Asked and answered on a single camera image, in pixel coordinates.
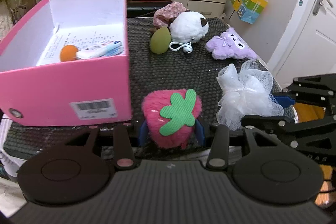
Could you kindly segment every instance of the olive green makeup sponge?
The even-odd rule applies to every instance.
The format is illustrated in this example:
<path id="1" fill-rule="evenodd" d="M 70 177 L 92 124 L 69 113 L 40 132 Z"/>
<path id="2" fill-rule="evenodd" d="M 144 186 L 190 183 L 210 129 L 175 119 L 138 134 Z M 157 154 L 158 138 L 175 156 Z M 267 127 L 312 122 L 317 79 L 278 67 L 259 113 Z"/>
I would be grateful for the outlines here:
<path id="1" fill-rule="evenodd" d="M 152 52 L 161 54 L 168 50 L 171 36 L 167 27 L 158 29 L 150 40 L 150 49 Z"/>

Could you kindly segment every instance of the door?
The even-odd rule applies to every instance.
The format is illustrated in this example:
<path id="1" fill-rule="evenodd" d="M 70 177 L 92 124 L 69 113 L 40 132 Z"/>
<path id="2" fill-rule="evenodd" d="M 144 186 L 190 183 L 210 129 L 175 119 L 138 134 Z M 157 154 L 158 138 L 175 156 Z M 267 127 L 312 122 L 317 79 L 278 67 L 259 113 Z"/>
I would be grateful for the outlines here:
<path id="1" fill-rule="evenodd" d="M 336 73 L 336 0 L 326 0 L 317 15 L 310 14 L 293 50 L 275 78 L 282 87 L 294 77 Z"/>

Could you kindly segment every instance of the pink storage box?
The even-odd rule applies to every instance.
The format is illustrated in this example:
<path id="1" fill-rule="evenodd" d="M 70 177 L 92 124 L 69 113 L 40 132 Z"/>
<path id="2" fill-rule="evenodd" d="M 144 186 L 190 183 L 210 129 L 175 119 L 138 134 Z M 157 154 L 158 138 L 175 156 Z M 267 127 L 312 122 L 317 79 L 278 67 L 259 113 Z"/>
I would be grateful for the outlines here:
<path id="1" fill-rule="evenodd" d="M 126 0 L 42 0 L 0 43 L 0 108 L 25 126 L 75 126 L 131 116 Z M 121 41 L 120 55 L 60 62 L 80 50 Z"/>

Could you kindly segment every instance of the purple plush bear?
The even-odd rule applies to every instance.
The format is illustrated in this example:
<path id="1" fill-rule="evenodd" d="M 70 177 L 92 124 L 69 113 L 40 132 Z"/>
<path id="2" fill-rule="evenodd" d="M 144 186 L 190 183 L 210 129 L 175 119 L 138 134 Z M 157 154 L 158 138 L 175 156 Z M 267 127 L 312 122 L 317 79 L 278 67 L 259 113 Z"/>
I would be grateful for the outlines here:
<path id="1" fill-rule="evenodd" d="M 256 53 L 240 40 L 240 36 L 233 28 L 227 29 L 220 37 L 215 35 L 206 43 L 205 47 L 209 52 L 212 52 L 214 59 L 257 58 Z"/>

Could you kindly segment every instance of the white plush ball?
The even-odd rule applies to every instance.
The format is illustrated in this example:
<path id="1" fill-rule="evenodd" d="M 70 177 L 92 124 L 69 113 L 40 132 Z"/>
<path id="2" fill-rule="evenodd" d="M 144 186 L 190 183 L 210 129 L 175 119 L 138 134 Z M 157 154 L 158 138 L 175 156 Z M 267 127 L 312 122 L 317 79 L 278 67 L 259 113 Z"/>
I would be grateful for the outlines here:
<path id="1" fill-rule="evenodd" d="M 196 43 L 206 35 L 209 23 L 205 20 L 202 26 L 201 18 L 205 17 L 198 12 L 183 12 L 170 24 L 172 41 L 180 43 Z"/>

